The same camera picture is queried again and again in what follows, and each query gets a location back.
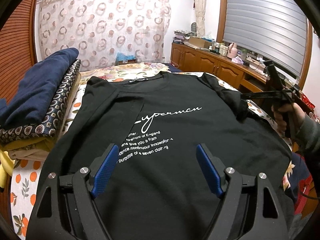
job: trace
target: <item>window blind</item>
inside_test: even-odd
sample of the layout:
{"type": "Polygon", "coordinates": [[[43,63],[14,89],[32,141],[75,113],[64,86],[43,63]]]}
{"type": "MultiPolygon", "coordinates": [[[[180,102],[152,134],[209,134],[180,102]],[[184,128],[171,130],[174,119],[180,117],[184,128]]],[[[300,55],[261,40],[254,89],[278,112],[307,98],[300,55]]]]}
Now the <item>window blind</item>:
{"type": "Polygon", "coordinates": [[[307,18],[293,0],[228,0],[224,41],[235,42],[299,76],[307,18]]]}

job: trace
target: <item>person's arm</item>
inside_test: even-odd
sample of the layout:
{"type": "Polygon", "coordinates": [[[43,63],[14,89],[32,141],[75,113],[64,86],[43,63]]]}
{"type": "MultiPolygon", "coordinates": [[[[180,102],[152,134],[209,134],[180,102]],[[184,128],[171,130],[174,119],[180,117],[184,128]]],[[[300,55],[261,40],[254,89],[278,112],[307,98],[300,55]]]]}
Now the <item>person's arm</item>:
{"type": "Polygon", "coordinates": [[[272,109],[279,131],[285,131],[287,123],[282,114],[292,112],[297,127],[295,139],[305,157],[306,165],[314,180],[317,195],[320,196],[320,124],[306,115],[296,103],[286,104],[277,111],[272,109]]]}

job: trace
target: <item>stack of clothes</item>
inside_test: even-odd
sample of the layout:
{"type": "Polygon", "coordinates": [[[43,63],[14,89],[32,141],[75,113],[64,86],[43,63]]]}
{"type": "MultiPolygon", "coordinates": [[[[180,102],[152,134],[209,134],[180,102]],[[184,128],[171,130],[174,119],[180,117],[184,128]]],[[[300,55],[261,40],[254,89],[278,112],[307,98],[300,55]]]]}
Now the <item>stack of clothes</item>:
{"type": "Polygon", "coordinates": [[[190,37],[197,36],[194,32],[184,30],[175,30],[174,34],[175,37],[173,38],[173,43],[177,44],[183,44],[185,41],[188,41],[190,37]]]}
{"type": "Polygon", "coordinates": [[[11,159],[44,161],[61,137],[79,88],[81,61],[63,49],[30,68],[7,105],[0,99],[0,149],[11,159]]]}

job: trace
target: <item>blue textured pad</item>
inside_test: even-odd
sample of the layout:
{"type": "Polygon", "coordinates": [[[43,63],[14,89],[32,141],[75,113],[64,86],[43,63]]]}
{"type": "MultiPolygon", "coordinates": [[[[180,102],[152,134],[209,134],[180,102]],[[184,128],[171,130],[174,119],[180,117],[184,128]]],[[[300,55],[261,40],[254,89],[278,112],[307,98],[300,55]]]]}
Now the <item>blue textured pad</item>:
{"type": "Polygon", "coordinates": [[[200,144],[197,146],[196,157],[211,192],[218,198],[222,197],[224,192],[221,188],[220,176],[200,144]]]}
{"type": "Polygon", "coordinates": [[[100,166],[96,176],[94,177],[94,185],[91,191],[93,198],[97,198],[101,193],[104,192],[106,185],[111,177],[111,174],[118,161],[119,148],[114,145],[108,156],[100,166]]]}

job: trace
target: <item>cabinet door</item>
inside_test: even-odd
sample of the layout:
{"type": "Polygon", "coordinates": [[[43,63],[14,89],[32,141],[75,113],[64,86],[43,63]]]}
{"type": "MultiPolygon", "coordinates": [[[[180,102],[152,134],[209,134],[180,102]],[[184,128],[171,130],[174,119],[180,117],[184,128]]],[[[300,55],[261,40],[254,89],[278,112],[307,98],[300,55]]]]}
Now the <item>cabinet door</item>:
{"type": "Polygon", "coordinates": [[[179,44],[172,43],[171,47],[171,64],[180,67],[180,59],[182,58],[183,47],[179,44]]]}
{"type": "Polygon", "coordinates": [[[218,60],[209,55],[199,53],[199,70],[200,72],[207,72],[214,74],[215,68],[218,65],[218,60]]]}
{"type": "Polygon", "coordinates": [[[195,49],[185,48],[183,53],[183,68],[180,68],[184,72],[197,72],[199,67],[197,64],[198,52],[195,49]]]}
{"type": "Polygon", "coordinates": [[[217,68],[217,77],[238,89],[242,80],[243,71],[224,62],[217,68]]]}

